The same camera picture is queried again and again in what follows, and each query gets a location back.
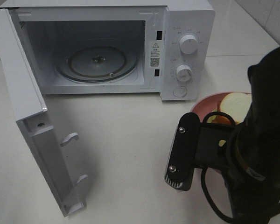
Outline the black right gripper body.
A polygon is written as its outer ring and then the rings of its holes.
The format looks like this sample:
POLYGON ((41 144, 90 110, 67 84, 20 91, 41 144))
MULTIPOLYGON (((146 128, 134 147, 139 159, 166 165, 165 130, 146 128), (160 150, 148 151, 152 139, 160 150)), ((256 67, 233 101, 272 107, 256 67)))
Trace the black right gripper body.
POLYGON ((195 168, 237 168, 235 141, 237 126, 193 125, 196 149, 193 159, 195 168))

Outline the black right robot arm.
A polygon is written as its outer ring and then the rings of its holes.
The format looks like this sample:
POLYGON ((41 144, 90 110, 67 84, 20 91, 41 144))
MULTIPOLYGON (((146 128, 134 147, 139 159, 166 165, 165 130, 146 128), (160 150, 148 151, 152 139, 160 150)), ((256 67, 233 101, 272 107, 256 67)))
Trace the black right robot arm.
POLYGON ((221 147, 227 165, 220 168, 229 193, 232 216, 215 205, 201 186, 214 212, 230 224, 266 224, 280 214, 280 47, 250 66, 252 104, 244 121, 232 126, 221 147))

